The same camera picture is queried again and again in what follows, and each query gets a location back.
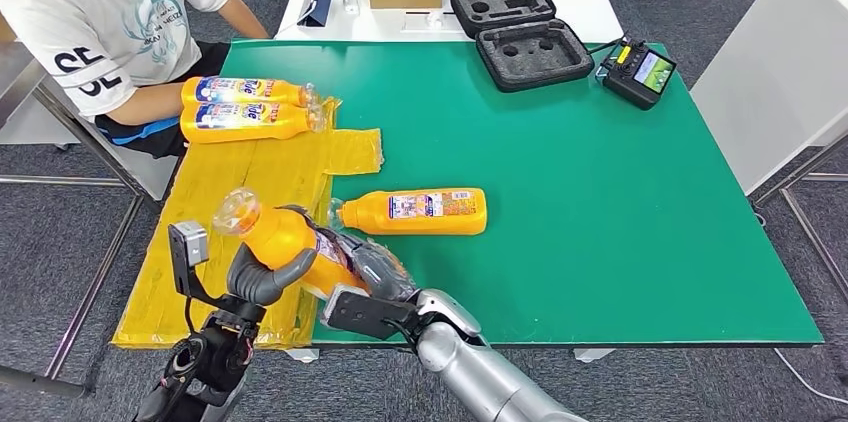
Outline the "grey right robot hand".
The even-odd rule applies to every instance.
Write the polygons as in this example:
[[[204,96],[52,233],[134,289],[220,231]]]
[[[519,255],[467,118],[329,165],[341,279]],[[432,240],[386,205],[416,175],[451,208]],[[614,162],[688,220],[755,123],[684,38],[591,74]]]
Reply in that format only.
[[[329,232],[344,253],[352,272],[365,283],[371,296],[408,302],[417,293],[418,286],[411,275],[385,246],[370,238],[363,239],[332,229]]]

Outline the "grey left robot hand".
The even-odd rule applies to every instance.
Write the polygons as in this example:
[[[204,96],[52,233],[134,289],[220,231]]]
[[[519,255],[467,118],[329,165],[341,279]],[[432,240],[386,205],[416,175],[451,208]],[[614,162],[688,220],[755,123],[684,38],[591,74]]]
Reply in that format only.
[[[227,290],[239,298],[263,307],[276,303],[283,291],[303,277],[313,266],[317,252],[301,250],[279,269],[269,269],[242,243],[227,274]]]

